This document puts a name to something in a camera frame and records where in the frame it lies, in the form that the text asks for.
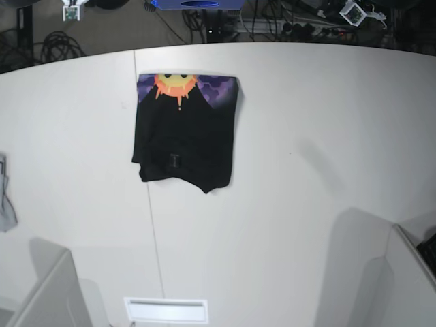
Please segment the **dark navy T-shirt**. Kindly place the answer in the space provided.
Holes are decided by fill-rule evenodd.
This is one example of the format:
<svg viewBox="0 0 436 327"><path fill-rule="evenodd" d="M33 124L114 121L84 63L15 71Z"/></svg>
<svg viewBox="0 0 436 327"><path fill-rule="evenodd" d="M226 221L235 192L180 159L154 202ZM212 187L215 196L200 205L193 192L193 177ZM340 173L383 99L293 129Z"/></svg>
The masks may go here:
<svg viewBox="0 0 436 327"><path fill-rule="evenodd" d="M238 81L233 76L140 74L132 161L142 181L177 178L204 193L232 175Z"/></svg>

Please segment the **white power strip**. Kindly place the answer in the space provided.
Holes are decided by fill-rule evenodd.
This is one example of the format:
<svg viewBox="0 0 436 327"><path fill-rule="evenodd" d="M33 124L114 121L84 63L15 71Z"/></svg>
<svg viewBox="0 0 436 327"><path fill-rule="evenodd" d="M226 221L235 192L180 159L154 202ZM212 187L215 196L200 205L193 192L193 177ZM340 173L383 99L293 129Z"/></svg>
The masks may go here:
<svg viewBox="0 0 436 327"><path fill-rule="evenodd" d="M312 37L328 37L346 30L344 26L327 24L316 20L284 20L277 18L238 18L229 24L228 29L235 33L250 35L263 35L270 39L291 37L311 39Z"/></svg>

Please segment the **blue box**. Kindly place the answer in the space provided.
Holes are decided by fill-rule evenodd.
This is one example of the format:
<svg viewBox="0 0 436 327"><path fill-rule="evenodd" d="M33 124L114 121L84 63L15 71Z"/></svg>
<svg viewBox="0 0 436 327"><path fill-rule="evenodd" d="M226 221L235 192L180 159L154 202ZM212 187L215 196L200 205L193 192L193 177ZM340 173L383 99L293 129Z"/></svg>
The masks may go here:
<svg viewBox="0 0 436 327"><path fill-rule="evenodd" d="M245 0L152 0L160 10L239 10Z"/></svg>

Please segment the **grey cloth at edge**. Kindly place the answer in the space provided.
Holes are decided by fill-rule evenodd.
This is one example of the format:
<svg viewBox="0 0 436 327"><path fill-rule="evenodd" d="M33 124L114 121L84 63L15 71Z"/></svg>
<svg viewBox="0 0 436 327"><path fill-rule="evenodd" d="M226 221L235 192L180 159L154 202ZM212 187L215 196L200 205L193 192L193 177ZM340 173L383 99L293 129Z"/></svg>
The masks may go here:
<svg viewBox="0 0 436 327"><path fill-rule="evenodd" d="M6 172L6 156L1 154L1 231L8 232L18 225L16 212L7 196L9 178Z"/></svg>

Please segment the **black keyboard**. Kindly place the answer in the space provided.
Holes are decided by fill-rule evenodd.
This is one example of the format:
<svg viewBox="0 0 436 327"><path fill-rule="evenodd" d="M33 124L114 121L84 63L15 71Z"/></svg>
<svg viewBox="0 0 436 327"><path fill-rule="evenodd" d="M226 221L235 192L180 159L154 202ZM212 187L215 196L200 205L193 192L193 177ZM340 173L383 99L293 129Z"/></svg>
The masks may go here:
<svg viewBox="0 0 436 327"><path fill-rule="evenodd" d="M417 250L429 267L431 272L436 273L436 234L430 237L428 240L421 242L417 246Z"/></svg>

